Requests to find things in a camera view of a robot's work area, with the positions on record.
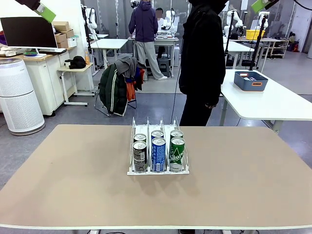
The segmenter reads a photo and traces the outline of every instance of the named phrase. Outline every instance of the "yellow bin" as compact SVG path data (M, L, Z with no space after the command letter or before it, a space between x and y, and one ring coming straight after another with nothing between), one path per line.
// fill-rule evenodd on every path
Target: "yellow bin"
M257 40L260 30L246 30L246 39L247 40ZM261 38L265 34L265 30L262 31Z

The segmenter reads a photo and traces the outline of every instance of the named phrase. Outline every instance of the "white can rack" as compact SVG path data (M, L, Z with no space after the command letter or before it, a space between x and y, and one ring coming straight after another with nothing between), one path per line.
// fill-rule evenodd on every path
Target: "white can rack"
M166 140L166 158L165 158L165 166L166 170L164 172L154 172L152 170L152 141L151 141L151 133L154 130L161 130L164 132L164 138ZM131 132L131 148L130 148L130 165L129 165L129 171L127 172L127 175L129 176L145 176L145 175L183 175L183 174L189 174L189 160L187 155L186 148L184 149L184 159L183 159L183 169L181 172L171 172L170 171L170 133L173 130L180 130L179 124L177 119L174 120L174 123L171 125L164 125L163 119L161 118L160 124L158 125L150 125L149 120L147 118L147 124L145 125L136 125L135 118L133 118L132 123L132 132ZM135 166L134 166L134 155L133 155L133 142L134 142L134 136L135 134L145 134L146 135L146 143L147 143L147 171L143 173L135 172Z

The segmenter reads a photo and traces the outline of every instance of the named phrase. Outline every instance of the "person in purple jacket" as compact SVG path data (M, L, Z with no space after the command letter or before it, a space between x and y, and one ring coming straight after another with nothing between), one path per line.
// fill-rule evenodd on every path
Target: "person in purple jacket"
M150 0L142 0L133 11L129 23L130 34L133 34L135 30L139 62L145 65L146 54L154 78L156 80L168 79L161 73L156 59L154 40L158 31L158 22Z

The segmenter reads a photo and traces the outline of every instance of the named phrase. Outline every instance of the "black pants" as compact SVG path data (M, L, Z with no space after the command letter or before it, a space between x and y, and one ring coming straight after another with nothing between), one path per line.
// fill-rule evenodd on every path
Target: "black pants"
M180 126L203 126L208 123L212 109L197 95L187 95Z
M157 58L158 58L158 59L161 59L162 54L165 53L165 51L166 51L165 47L164 47L164 46L160 46L160 47L158 48L158 55L157 55Z

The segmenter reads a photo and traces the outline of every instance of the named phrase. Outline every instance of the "purple object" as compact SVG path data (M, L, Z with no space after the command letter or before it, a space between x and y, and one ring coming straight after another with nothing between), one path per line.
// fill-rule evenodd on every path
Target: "purple object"
M5 36L4 35L0 35L0 43L3 44L3 45L8 45L6 43L6 40L5 40Z
M129 32L132 34L136 30L136 41L154 41L154 35L158 31L156 12L149 1L141 1L133 11L129 23Z

